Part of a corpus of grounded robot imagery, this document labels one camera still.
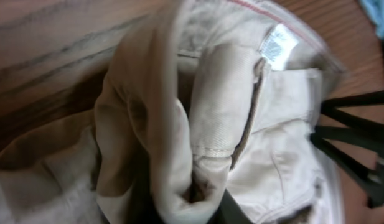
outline blue fabric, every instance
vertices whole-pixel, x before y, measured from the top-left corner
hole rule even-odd
[[[360,4],[376,25],[376,35],[384,43],[384,0],[360,0]]]

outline wooden floor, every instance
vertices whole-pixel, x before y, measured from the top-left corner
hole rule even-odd
[[[92,108],[120,38],[165,1],[0,0],[0,150],[21,133]],[[349,69],[332,97],[384,90],[380,43],[355,0],[277,2],[315,29]],[[384,123],[384,107],[349,112]],[[339,146],[373,165],[374,154]],[[367,213],[365,196],[341,176],[347,223],[359,223],[355,214]]]

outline care tag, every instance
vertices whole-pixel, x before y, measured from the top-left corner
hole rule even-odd
[[[261,44],[262,57],[273,70],[283,71],[293,48],[298,44],[295,35],[283,24],[278,24]]]

